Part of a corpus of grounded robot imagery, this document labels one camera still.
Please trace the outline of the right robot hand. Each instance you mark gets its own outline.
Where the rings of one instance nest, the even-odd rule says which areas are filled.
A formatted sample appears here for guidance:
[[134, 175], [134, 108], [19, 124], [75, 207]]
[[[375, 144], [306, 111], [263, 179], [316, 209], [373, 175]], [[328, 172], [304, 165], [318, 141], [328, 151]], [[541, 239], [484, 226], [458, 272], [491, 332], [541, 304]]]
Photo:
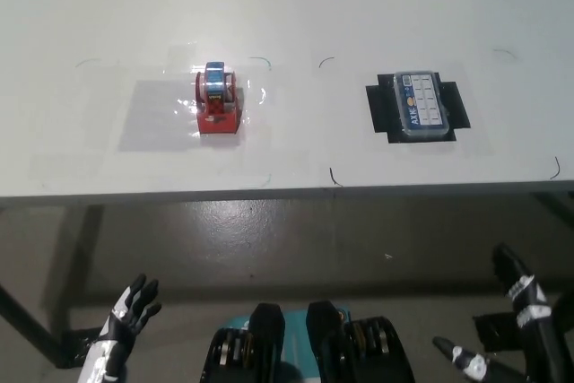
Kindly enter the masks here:
[[570, 352], [535, 275], [504, 243], [494, 248], [492, 263], [511, 301], [526, 371], [521, 373], [441, 336], [435, 336], [432, 343], [470, 382], [571, 382]]

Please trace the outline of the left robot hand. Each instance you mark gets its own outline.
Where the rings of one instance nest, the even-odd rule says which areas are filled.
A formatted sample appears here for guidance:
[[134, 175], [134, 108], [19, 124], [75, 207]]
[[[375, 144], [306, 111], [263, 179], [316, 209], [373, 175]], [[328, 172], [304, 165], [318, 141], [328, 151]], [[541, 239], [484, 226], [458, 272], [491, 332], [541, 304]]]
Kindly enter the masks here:
[[147, 325], [150, 318], [161, 310], [156, 301], [159, 294], [159, 281], [147, 282], [145, 274], [139, 274], [126, 287], [100, 330], [97, 341], [114, 341], [131, 351], [135, 339]]

